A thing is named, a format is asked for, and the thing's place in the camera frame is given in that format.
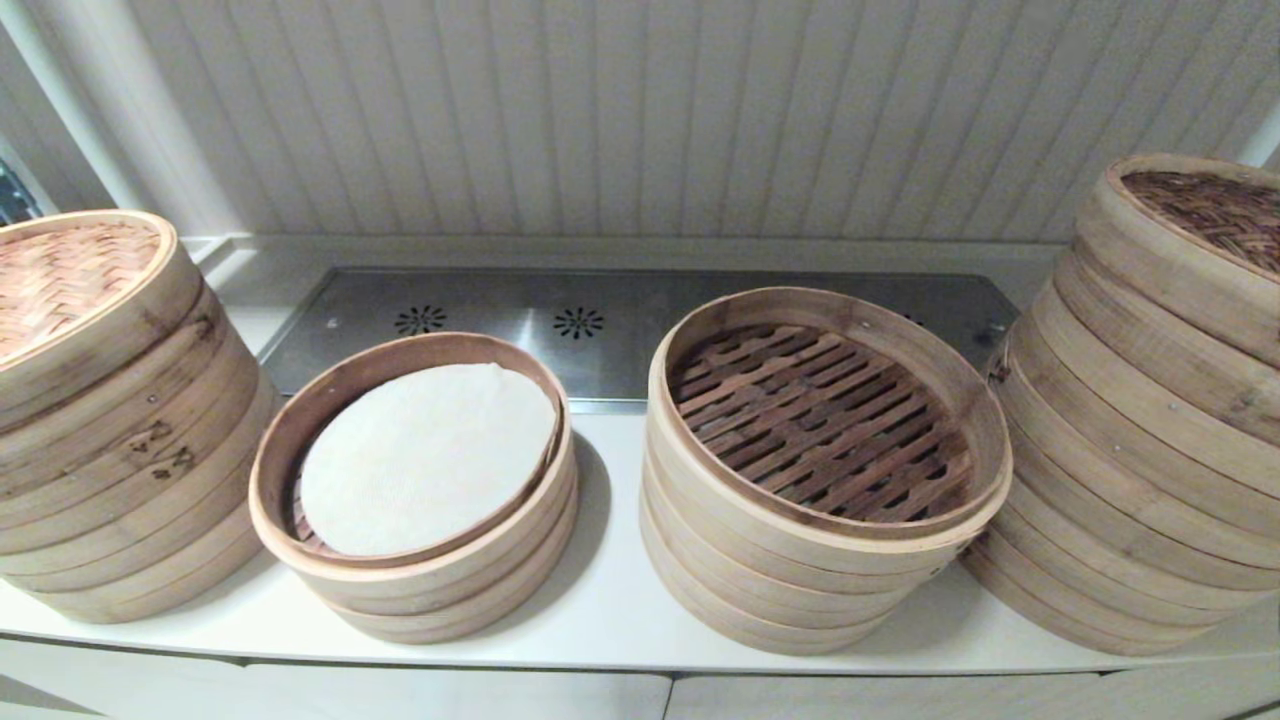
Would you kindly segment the bamboo steamer basket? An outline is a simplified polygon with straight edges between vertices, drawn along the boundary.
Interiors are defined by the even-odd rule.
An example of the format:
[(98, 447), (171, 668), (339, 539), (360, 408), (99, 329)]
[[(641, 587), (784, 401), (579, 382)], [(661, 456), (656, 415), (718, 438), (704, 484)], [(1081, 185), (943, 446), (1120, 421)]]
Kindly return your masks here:
[[(445, 550), (361, 562), (320, 539), (300, 496), (305, 448), (379, 380), (448, 361), (493, 360), (532, 380), (557, 418), (539, 466), (512, 509)], [(445, 614), (486, 624), (518, 607), (549, 575), (573, 532), (579, 465), (567, 397), (556, 375), (526, 351), (486, 334), (443, 332), (396, 340), (334, 365), (291, 398), (266, 429), (250, 477), (250, 515), (264, 546), (325, 605), (370, 634), (424, 642)]]
[(906, 539), (822, 529), (760, 506), (705, 473), (643, 464), (640, 527), (664, 588), (712, 630), (772, 653), (854, 644), (950, 565), (992, 518)]
[(883, 606), (978, 539), (1012, 484), (1004, 413), (937, 334), (846, 295), (731, 293), (662, 340), (644, 488), (668, 553), (727, 602)]
[(344, 609), (325, 598), (320, 601), (356, 630), (397, 644), (431, 644), (480, 632), (508, 616), (547, 582), (573, 533), (579, 496), (579, 489), (572, 489), (545, 542), (530, 559), (507, 577), (456, 603), (430, 612), (384, 616)]
[(210, 591), (259, 553), (244, 495), (216, 524), (183, 534), (175, 523), (96, 562), (45, 575), (0, 579), (73, 620), (129, 623), (174, 609)]
[(1019, 477), (963, 562), (991, 594), (1037, 626), (1121, 656), (1167, 652), (1280, 596), (1202, 585), (1125, 559)]
[(986, 364), (1009, 424), (1014, 470), (1065, 516), (1047, 537), (1083, 560), (1161, 571), (1236, 593), (1280, 589), (1280, 501), (1204, 468), (1088, 389), (1060, 363), (1027, 374), (1006, 346)]
[(31, 518), (0, 510), (0, 573), (45, 575), (84, 566), (175, 523), (183, 534), (221, 520), (241, 501), (244, 464), (279, 393), (243, 354), (212, 364), (101, 454), (19, 495)]

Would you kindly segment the stainless steel steam panel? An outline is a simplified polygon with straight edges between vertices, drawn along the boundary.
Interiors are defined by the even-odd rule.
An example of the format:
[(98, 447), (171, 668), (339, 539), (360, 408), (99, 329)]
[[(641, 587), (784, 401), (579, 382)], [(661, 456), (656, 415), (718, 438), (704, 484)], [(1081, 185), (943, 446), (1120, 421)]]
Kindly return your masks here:
[(980, 275), (342, 268), (271, 338), (264, 361), (276, 388), (293, 395), (340, 360), (393, 340), (489, 334), (545, 364), (575, 413), (641, 415), (649, 363), (672, 327), (714, 299), (774, 286), (881, 305), (970, 363), (989, 352), (974, 345), (975, 331), (1018, 316)]

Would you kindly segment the white round liner cloth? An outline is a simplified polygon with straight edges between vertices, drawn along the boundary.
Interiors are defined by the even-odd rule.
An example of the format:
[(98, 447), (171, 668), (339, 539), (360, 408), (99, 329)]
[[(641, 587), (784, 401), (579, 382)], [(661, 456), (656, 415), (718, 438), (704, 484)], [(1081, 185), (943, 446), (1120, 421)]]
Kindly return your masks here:
[(312, 442), (300, 474), (305, 519), (348, 556), (431, 548), (512, 505), (556, 420), (541, 387), (494, 363), (388, 380)]

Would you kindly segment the white cabinet door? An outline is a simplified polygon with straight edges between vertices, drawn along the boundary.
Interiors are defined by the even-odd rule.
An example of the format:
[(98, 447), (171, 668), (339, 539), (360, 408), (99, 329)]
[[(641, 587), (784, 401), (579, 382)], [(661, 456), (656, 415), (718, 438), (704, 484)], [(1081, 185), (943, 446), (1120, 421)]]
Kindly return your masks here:
[(256, 664), (248, 679), (305, 720), (664, 720), (668, 676)]
[(0, 674), (115, 720), (232, 720), (250, 697), (236, 667), (58, 644), (0, 641)]
[(692, 676), (664, 720), (1030, 720), (1098, 675)]

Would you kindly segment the grey metal frame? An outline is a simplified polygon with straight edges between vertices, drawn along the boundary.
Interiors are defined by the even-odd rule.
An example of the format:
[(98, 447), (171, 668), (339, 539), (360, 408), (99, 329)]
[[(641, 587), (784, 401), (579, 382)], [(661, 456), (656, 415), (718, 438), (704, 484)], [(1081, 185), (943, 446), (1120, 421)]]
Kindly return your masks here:
[(41, 218), (37, 199), (20, 176), (0, 159), (0, 227), (20, 224)]

